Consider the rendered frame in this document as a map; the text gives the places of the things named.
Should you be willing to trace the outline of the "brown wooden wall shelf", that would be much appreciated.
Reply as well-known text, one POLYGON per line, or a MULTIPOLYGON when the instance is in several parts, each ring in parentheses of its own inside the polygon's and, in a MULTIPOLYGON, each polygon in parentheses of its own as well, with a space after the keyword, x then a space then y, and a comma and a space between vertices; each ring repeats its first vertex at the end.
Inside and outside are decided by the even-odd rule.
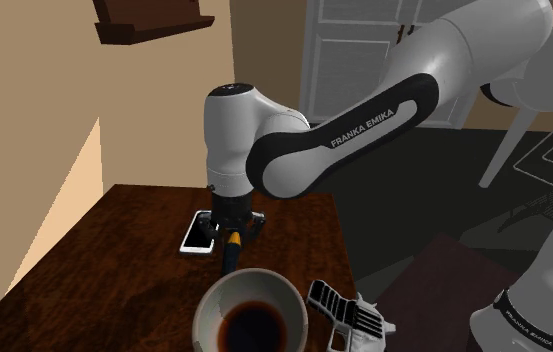
POLYGON ((101 44, 132 45, 213 25, 199 0, 93 0, 101 44))

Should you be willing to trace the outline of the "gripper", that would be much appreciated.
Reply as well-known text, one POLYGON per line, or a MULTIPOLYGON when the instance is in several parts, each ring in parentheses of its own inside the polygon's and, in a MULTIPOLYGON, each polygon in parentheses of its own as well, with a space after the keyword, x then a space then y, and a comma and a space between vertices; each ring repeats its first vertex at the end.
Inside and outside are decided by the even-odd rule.
POLYGON ((215 240, 219 236, 219 226, 221 228, 237 229, 245 227, 250 221, 251 224, 246 231, 245 238, 254 240, 259 236, 266 223, 266 216, 263 212, 252 213, 251 193, 235 197, 213 193, 211 199, 211 218, 199 217, 197 219, 199 229, 207 240, 215 240))

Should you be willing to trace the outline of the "white slanted furniture leg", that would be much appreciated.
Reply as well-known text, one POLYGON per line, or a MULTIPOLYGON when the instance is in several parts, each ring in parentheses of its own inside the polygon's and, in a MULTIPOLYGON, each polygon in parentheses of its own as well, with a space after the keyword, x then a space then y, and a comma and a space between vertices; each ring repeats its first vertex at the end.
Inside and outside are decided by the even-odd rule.
POLYGON ((517 112, 512 124, 508 128, 502 142, 478 183, 481 188, 488 188, 490 186, 537 115, 537 111, 528 108, 521 108, 517 112))

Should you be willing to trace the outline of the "white bowl with dark inside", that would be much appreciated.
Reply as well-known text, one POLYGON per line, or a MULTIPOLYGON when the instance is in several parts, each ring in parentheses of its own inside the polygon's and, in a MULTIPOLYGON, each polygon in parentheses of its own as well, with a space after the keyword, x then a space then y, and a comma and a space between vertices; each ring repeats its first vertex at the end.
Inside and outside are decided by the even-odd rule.
POLYGON ((232 272, 203 295, 194 314, 194 352, 304 352, 308 314, 282 275, 261 268, 232 272))

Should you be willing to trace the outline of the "black pen with yellow band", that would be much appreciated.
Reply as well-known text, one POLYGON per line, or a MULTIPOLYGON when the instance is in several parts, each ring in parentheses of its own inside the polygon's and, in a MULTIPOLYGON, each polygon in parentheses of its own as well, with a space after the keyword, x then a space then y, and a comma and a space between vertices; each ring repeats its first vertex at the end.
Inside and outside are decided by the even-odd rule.
POLYGON ((236 270, 241 250, 242 236, 239 232, 232 232, 223 248, 222 277, 236 270))

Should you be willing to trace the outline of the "white panelled door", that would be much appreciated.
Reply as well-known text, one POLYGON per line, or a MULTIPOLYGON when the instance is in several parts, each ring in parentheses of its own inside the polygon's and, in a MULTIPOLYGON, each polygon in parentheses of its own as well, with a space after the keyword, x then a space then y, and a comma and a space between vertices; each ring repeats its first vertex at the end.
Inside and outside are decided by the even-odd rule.
POLYGON ((474 0, 307 0, 299 111, 321 123, 367 97, 404 37, 474 0))

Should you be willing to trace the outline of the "brown wooden table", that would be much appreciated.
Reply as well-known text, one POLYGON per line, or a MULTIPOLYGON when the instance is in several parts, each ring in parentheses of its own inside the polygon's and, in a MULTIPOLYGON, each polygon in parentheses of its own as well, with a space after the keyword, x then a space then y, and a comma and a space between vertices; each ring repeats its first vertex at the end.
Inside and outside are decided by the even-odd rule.
MULTIPOLYGON (((0 300, 0 352, 193 352, 193 316, 222 253, 179 248, 210 205, 204 188, 112 187, 0 300)), ((241 267, 278 272, 301 293, 322 279, 355 295, 330 194, 255 194, 252 207, 267 221, 241 267)))

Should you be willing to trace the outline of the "white smartphone with black screen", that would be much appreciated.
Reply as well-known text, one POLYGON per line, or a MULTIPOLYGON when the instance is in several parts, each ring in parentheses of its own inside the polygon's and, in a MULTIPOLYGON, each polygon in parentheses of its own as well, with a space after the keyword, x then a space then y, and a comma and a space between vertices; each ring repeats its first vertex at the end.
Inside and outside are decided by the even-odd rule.
POLYGON ((215 246, 215 240, 207 240, 199 229, 197 219, 210 217, 210 210, 198 210, 195 212, 191 224, 188 227, 181 242, 179 252, 185 255, 210 255, 215 246))

